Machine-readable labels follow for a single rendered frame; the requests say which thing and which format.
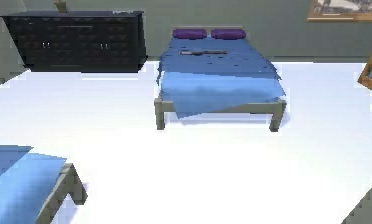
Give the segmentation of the grey flat object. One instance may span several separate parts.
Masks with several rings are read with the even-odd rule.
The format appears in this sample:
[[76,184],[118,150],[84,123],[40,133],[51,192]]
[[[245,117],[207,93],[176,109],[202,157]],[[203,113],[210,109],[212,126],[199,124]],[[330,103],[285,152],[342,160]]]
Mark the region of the grey flat object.
[[228,54],[227,51],[219,51],[219,50],[204,50],[204,51],[180,51],[180,55],[194,55],[194,56],[200,56],[200,55],[219,55],[219,54]]

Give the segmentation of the purple pillow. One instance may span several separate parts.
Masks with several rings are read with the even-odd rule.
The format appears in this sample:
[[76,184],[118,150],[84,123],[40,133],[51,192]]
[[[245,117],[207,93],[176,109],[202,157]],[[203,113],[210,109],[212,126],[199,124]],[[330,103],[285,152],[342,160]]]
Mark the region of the purple pillow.
[[211,36],[215,39],[238,40],[246,37],[246,32],[242,29],[213,29]]
[[172,36],[177,39],[204,39],[207,37],[207,32],[204,29],[175,29]]

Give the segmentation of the black sideboard cupboard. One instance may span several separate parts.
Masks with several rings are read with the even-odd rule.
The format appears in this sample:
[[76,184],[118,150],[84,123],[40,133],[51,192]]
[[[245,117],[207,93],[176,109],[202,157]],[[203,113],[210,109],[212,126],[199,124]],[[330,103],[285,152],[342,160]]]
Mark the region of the black sideboard cupboard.
[[141,11],[26,11],[2,19],[33,72],[134,73],[147,60]]

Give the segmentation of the small brown potted object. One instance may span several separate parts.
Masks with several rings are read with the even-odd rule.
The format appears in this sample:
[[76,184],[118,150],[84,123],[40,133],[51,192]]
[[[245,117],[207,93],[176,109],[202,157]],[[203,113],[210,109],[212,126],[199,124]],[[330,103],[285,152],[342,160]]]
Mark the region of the small brown potted object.
[[67,4],[62,0],[57,0],[54,3],[55,7],[57,8],[59,13],[66,13],[67,12]]

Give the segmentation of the brown wooden shelf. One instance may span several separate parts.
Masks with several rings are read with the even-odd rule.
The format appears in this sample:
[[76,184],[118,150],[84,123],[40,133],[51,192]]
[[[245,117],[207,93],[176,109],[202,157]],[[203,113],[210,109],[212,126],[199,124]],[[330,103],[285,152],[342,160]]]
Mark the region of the brown wooden shelf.
[[358,83],[372,91],[372,54],[358,78]]

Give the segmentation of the grey furniture corner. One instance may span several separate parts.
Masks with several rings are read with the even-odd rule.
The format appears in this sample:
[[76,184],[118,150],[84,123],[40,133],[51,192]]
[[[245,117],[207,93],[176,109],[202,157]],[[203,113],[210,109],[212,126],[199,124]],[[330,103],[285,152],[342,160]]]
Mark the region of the grey furniture corner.
[[372,224],[372,187],[350,211],[341,224]]

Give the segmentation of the blue bed with grey frame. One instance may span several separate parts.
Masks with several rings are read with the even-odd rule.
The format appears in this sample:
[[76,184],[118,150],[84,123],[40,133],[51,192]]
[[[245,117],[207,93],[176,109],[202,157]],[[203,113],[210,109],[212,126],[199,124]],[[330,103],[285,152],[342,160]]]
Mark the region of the blue bed with grey frame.
[[52,224],[66,197],[76,205],[87,200],[72,163],[30,146],[0,145],[0,224]]
[[[159,130],[165,128],[167,112],[174,112],[179,118],[203,113],[269,114],[269,129],[279,130],[287,103],[274,65],[250,45],[247,34],[238,40],[211,36],[213,29],[244,30],[243,27],[180,26],[175,29],[204,29],[207,37],[189,40],[172,36],[168,49],[161,55],[157,76],[159,95],[154,99]],[[179,54],[204,50],[228,54]]]

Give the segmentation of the wooden framed wall picture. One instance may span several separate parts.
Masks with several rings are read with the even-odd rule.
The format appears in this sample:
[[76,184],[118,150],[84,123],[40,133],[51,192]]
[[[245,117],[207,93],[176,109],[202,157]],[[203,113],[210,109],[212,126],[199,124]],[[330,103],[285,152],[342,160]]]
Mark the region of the wooden framed wall picture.
[[310,22],[372,22],[372,0],[312,0]]

